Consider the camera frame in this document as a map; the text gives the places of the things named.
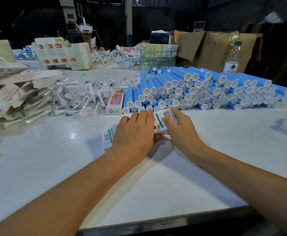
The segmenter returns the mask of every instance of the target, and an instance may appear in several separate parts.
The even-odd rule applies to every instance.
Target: barcode
[[[169,112],[164,112],[164,113],[162,113],[163,114],[163,116],[171,116],[171,114],[169,113]]]

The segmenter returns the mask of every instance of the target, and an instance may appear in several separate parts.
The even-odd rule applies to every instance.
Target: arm
[[[177,124],[170,118],[165,118],[165,124],[173,144],[287,233],[287,179],[209,148],[187,115],[176,109],[172,112]]]
[[[0,222],[0,235],[75,235],[107,191],[146,157],[153,126],[152,111],[122,117],[110,151]]]

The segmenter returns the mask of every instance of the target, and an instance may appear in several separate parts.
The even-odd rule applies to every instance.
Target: orange label
[[[122,102],[122,97],[123,97],[122,93],[114,94],[109,104],[110,105],[120,105],[120,103]]]

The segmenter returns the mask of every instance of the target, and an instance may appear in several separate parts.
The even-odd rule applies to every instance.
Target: forearm
[[[0,222],[0,235],[75,235],[107,191],[130,169],[105,153]]]
[[[187,155],[287,233],[287,179],[208,148]]]

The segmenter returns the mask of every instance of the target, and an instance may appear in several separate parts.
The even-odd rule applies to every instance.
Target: clear plastic container
[[[236,41],[225,62],[223,72],[235,74],[240,59],[241,41]]]

